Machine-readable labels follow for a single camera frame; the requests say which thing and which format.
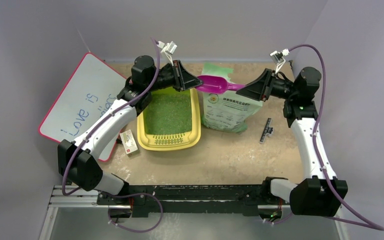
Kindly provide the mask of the magenta plastic litter scoop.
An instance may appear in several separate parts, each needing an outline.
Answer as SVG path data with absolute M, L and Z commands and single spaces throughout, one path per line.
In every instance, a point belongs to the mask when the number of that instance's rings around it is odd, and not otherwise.
M 200 92 L 209 94 L 224 94 L 227 91 L 238 91 L 244 88 L 245 84 L 236 84 L 228 82 L 221 76 L 214 75 L 200 75 L 198 78 L 203 82 L 202 85 L 197 86 L 196 89 Z

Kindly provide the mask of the green cat litter bag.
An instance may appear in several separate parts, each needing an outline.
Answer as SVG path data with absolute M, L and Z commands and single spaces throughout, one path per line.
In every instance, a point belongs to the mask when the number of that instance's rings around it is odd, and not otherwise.
M 223 94 L 203 92 L 201 106 L 201 123 L 205 127 L 222 132 L 241 133 L 248 128 L 246 119 L 257 113 L 263 102 L 228 90 Z

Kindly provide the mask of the yellow litter box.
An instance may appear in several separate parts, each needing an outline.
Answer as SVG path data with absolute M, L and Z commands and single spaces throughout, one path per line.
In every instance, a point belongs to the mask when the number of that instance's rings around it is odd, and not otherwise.
M 137 140 L 149 151 L 177 151 L 195 146 L 201 138 L 198 92 L 173 88 L 151 93 L 152 101 L 137 117 Z

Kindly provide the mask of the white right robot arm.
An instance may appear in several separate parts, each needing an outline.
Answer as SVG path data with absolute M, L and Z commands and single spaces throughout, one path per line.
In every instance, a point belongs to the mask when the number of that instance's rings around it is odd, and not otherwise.
M 339 180 L 324 151 L 319 114 L 313 100 L 320 87 L 322 74 L 314 67 L 303 68 L 294 81 L 280 78 L 274 70 L 263 73 L 236 94 L 255 101 L 269 97 L 284 100 L 283 116 L 292 130 L 304 171 L 302 182 L 295 184 L 285 178 L 267 177 L 267 186 L 260 196 L 268 204 L 279 198 L 289 203 L 295 215 L 333 217 L 348 192 L 345 180 Z

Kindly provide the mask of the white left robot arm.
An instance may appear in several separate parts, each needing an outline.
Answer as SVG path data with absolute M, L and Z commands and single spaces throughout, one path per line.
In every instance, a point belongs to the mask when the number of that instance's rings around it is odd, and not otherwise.
M 110 108 L 88 130 L 72 141 L 57 146 L 58 171 L 62 183 L 76 184 L 85 191 L 106 192 L 118 205 L 129 199 L 129 183 L 105 173 L 97 163 L 107 144 L 139 116 L 152 100 L 152 92 L 173 88 L 178 92 L 199 87 L 203 81 L 188 72 L 180 60 L 160 67 L 160 60 L 142 55 L 134 60 L 131 76 Z

